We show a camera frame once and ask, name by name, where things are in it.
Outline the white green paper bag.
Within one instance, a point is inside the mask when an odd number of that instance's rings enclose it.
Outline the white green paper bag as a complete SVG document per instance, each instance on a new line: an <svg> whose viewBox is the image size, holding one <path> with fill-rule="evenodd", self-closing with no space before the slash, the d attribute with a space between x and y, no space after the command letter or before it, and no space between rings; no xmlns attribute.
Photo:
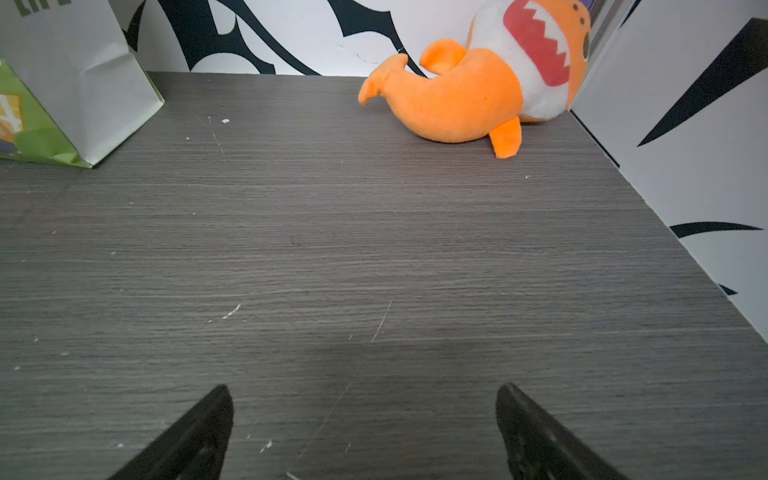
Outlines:
<svg viewBox="0 0 768 480"><path fill-rule="evenodd" d="M2 2L2 159L91 169L163 105L108 2Z"/></svg>

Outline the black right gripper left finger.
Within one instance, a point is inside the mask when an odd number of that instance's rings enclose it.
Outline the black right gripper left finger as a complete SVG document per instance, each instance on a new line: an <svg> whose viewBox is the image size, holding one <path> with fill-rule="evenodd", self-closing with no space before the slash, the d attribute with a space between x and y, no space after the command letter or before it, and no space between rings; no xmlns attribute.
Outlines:
<svg viewBox="0 0 768 480"><path fill-rule="evenodd" d="M119 479L210 479L221 475L233 428L227 386L214 387L181 418L110 476Z"/></svg>

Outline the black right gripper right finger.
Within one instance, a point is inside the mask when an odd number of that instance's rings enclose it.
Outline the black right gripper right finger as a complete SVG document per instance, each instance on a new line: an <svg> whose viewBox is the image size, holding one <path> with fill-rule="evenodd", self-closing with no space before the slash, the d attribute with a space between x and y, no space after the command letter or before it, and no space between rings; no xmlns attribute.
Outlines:
<svg viewBox="0 0 768 480"><path fill-rule="evenodd" d="M495 413L514 479L626 477L512 383L499 388Z"/></svg>

